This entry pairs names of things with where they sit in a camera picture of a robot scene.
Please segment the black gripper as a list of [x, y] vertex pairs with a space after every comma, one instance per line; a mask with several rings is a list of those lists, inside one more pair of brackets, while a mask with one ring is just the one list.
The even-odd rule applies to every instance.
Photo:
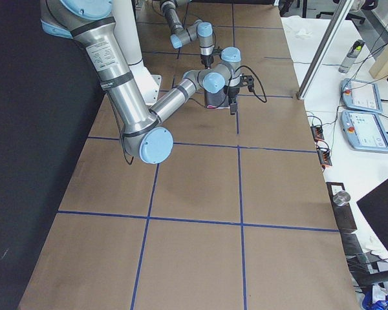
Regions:
[[213, 64], [213, 55], [200, 55], [201, 63], [204, 65], [204, 68], [211, 68]]
[[239, 87], [228, 87], [228, 98], [230, 114], [236, 115], [237, 113], [237, 95], [239, 93]]

